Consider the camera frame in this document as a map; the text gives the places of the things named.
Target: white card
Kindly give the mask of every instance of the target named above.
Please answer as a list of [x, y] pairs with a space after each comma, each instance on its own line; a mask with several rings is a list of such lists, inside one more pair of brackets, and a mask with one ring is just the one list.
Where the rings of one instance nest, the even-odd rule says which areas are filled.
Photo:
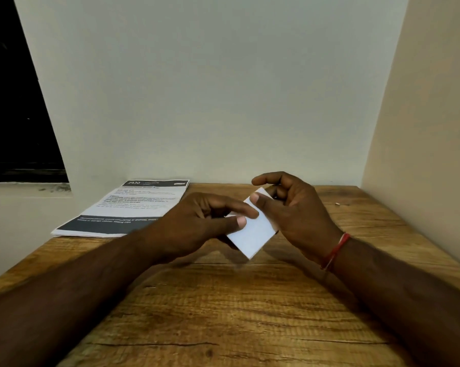
[[[264, 188], [259, 188], [256, 192], [270, 197]], [[245, 227], [242, 230], [228, 234], [228, 238], [246, 257], [252, 259], [258, 250], [276, 234], [277, 230], [272, 227], [264, 213], [251, 203], [250, 197], [244, 202], [259, 211], [259, 217], [257, 219], [247, 218]]]

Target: red thread bracelet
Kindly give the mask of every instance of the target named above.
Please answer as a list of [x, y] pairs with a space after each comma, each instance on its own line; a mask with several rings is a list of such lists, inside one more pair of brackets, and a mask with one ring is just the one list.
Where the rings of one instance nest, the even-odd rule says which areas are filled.
[[334, 247], [332, 251], [330, 252], [330, 254], [325, 258], [324, 263], [321, 265], [320, 269], [324, 271], [327, 271], [329, 269], [330, 265], [332, 264], [335, 257], [337, 256], [337, 253], [339, 252], [341, 247], [344, 245], [344, 243], [346, 243], [349, 240], [349, 238], [351, 238], [349, 233], [344, 233], [342, 235], [341, 239], [339, 240], [339, 243], [337, 243], [337, 246]]

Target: white paper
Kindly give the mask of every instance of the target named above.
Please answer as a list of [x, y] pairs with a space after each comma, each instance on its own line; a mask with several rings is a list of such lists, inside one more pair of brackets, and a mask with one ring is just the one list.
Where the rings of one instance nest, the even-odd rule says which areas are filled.
[[[264, 188], [259, 188], [256, 192], [270, 197]], [[251, 203], [250, 197], [244, 202], [259, 211], [259, 217], [257, 219], [247, 218], [245, 227], [242, 230], [228, 234], [228, 238], [246, 257], [252, 259], [261, 247], [276, 234], [277, 229], [274, 229], [264, 213]]]
[[52, 234], [121, 237], [164, 216], [188, 185], [189, 180], [128, 180]]

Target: wood grain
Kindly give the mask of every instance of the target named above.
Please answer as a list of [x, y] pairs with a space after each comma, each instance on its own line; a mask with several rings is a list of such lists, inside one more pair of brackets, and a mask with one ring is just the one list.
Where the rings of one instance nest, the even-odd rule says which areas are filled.
[[[190, 185], [243, 200], [251, 185]], [[460, 265], [357, 187], [318, 186], [337, 224], [460, 289]], [[53, 238], [0, 291], [106, 242]], [[150, 268], [60, 363], [70, 366], [405, 366], [409, 354], [333, 275], [277, 234], [250, 261], [222, 243]]]

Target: left hand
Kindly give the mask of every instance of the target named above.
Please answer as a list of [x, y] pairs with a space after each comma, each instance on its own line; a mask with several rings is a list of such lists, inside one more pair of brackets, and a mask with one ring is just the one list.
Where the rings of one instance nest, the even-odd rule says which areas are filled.
[[[224, 217], [230, 211], [241, 216]], [[242, 229], [245, 216], [255, 219], [259, 212], [231, 197], [191, 193], [140, 233], [148, 235], [149, 245], [160, 245], [160, 260], [169, 262], [193, 253], [211, 238]]]

